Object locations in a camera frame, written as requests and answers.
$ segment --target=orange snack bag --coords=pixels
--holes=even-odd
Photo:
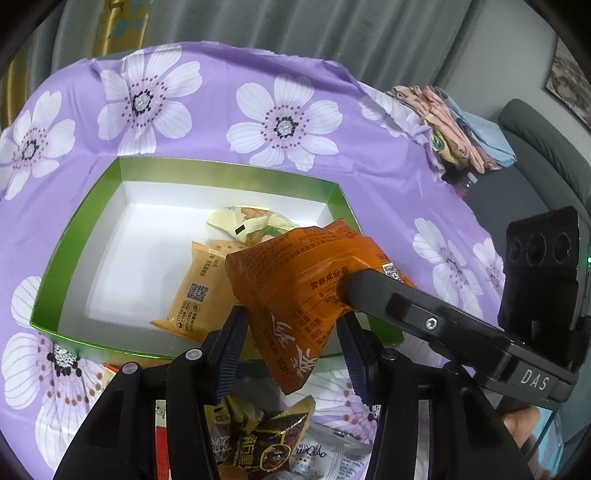
[[[267,368],[283,393],[299,390],[339,317],[348,274],[373,268],[413,286],[382,249],[343,219],[297,228],[226,257],[236,298]]]

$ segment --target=snack package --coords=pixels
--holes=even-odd
[[[156,480],[169,480],[170,460],[168,458],[168,437],[166,435],[166,400],[156,400],[154,437]]]
[[[310,422],[290,458],[290,468],[265,480],[348,480],[369,463],[372,445]]]
[[[208,243],[209,247],[213,250],[217,250],[221,254],[228,255],[234,252],[239,252],[248,248],[245,244],[236,240],[214,240],[210,239]]]
[[[209,332],[222,328],[238,301],[224,269],[225,255],[197,242],[192,243],[191,253],[193,262],[168,317],[150,323],[203,342]]]
[[[226,258],[236,298],[267,368],[284,394],[310,376],[336,320],[347,275],[373,268],[413,286],[369,237],[339,219],[298,228]]]
[[[280,468],[288,468],[294,449],[304,437],[316,403],[306,397],[286,411],[263,418],[251,432],[242,432],[234,446],[233,465],[259,480]]]
[[[252,432],[264,413],[252,403],[232,394],[224,397],[215,407],[204,407],[216,463],[232,465],[232,445],[243,432]]]
[[[233,206],[213,212],[207,223],[229,233],[246,246],[256,245],[283,235],[294,228],[283,215],[264,207]]]

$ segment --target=qr code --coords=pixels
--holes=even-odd
[[[396,270],[396,267],[393,263],[386,263],[385,265],[382,265],[382,268],[384,269],[384,273],[387,276],[400,281],[400,274],[398,273],[398,270]]]
[[[187,292],[187,298],[195,301],[205,301],[205,295],[207,295],[208,290],[209,287],[191,283],[189,291]]]

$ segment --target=purple flower fabric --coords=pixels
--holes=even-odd
[[[28,321],[68,221],[118,155],[338,182],[364,234],[418,288],[495,323],[502,264],[470,208],[434,181],[428,133],[334,62],[217,43],[81,60],[48,78],[0,137],[0,430],[31,476],[53,476],[102,387],[102,366]],[[353,400],[342,419],[370,436],[374,422]]]

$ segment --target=cardboard box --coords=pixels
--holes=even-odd
[[[195,343],[150,324],[166,317],[191,264],[191,241],[230,239],[214,210],[263,206],[301,226],[345,218],[338,184],[278,170],[121,157],[72,217],[44,275],[31,324],[80,356],[112,365],[169,361]],[[333,332],[323,358],[340,355]],[[321,359],[318,369],[330,369]]]

